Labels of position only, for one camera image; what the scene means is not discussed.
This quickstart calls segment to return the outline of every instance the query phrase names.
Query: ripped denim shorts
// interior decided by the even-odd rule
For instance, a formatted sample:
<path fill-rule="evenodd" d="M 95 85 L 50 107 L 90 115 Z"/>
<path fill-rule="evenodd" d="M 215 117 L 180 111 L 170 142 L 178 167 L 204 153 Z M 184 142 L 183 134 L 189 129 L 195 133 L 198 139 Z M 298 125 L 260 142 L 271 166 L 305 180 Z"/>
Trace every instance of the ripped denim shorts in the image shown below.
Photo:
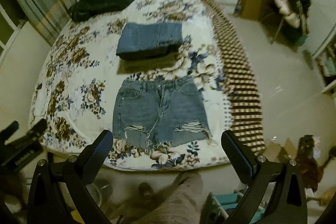
<path fill-rule="evenodd" d="M 113 113 L 113 136 L 144 150 L 209 136 L 203 97 L 190 76 L 178 80 L 126 79 Z"/>

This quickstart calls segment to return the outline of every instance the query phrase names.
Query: brown checkered fabric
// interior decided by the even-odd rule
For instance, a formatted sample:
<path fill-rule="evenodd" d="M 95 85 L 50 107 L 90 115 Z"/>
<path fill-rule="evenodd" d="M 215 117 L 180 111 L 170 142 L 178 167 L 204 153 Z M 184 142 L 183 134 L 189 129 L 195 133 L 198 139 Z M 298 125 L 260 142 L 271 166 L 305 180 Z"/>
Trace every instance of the brown checkered fabric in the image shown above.
<path fill-rule="evenodd" d="M 265 148 L 259 92 L 233 24 L 224 16 L 215 0 L 201 0 L 207 8 L 221 51 L 225 74 L 224 92 L 231 102 L 231 130 L 253 152 Z"/>

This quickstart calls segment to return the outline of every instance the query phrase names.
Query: beige pants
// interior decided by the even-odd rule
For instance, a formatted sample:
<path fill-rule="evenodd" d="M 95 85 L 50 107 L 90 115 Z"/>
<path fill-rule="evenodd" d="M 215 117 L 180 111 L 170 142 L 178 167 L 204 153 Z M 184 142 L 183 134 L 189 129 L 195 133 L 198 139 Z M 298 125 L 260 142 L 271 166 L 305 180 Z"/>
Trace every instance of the beige pants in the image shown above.
<path fill-rule="evenodd" d="M 177 185 L 172 194 L 157 208 L 151 210 L 151 202 L 126 203 L 109 219 L 112 223 L 119 220 L 120 224 L 198 224 L 203 202 L 201 176 L 193 171 L 184 172 L 177 178 Z"/>

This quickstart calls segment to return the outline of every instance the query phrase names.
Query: waistband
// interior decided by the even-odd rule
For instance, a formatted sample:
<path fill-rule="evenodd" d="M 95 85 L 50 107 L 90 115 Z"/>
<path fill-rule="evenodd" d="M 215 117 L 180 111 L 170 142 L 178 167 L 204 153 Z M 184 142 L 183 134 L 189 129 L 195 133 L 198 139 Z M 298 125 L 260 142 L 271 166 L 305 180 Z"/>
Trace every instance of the waistband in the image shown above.
<path fill-rule="evenodd" d="M 186 83 L 194 83 L 194 80 L 191 76 L 185 76 L 176 80 L 156 80 L 156 81 L 136 81 L 131 79 L 125 79 L 121 85 L 122 88 L 128 88 L 138 91 L 146 91 L 146 90 L 158 90 L 165 88 L 179 88 L 180 86 Z"/>

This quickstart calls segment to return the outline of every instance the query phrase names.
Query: window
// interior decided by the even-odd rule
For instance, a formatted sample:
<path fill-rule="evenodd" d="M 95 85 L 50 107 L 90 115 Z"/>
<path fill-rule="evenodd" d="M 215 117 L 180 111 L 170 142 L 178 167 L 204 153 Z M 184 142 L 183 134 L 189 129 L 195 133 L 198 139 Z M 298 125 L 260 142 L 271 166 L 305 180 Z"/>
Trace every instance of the window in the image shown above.
<path fill-rule="evenodd" d="M 0 66 L 20 30 L 26 15 L 16 0 L 0 0 Z"/>

